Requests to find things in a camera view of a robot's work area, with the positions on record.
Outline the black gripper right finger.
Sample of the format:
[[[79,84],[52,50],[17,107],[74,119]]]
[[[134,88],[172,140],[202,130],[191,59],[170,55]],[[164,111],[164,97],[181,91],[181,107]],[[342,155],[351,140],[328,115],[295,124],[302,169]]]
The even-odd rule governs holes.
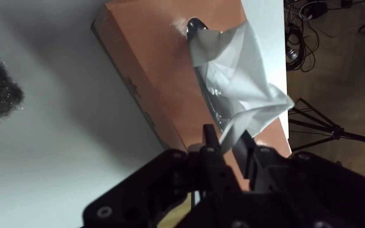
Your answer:
[[[249,187],[257,193],[278,193],[270,168],[283,160],[278,150],[269,145],[259,145],[256,140],[245,131],[233,145],[233,155],[238,162],[240,170]]]

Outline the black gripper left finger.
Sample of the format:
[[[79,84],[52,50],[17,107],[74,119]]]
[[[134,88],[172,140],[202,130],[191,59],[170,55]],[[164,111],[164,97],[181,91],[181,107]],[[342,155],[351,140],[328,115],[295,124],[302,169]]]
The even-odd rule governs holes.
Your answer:
[[[212,197],[218,228],[232,228],[232,198],[235,179],[231,167],[226,163],[216,129],[212,124],[203,125],[203,141],[200,148],[208,192]]]

